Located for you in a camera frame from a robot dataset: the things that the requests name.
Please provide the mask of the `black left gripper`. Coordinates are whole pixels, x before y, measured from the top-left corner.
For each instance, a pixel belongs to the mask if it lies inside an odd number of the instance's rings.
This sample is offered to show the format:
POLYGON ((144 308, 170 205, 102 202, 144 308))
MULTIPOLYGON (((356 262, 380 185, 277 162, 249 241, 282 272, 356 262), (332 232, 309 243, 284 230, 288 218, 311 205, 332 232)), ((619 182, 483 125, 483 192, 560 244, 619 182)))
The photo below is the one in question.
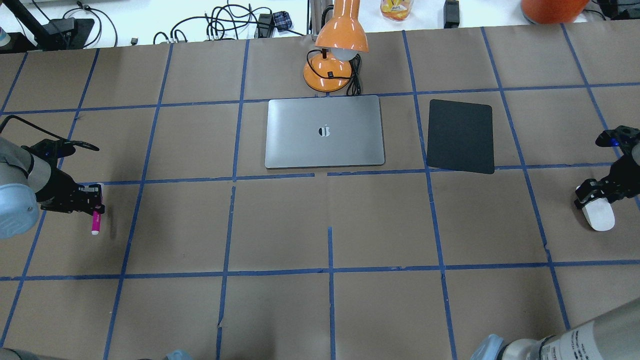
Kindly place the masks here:
POLYGON ((104 214, 103 184, 83 186, 61 170, 51 171, 44 187, 37 191, 37 201, 42 210, 71 214, 104 214))

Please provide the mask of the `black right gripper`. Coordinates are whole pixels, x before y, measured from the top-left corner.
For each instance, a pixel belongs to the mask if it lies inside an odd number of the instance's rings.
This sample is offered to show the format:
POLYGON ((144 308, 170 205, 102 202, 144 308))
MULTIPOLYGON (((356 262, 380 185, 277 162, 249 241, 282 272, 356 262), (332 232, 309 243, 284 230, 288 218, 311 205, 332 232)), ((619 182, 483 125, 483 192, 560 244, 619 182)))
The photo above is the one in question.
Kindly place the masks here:
POLYGON ((600 181, 587 178, 574 190, 574 207, 582 210, 597 199, 608 202, 623 198, 635 198, 640 193, 640 166, 636 160, 617 160, 613 162, 607 176, 600 181))

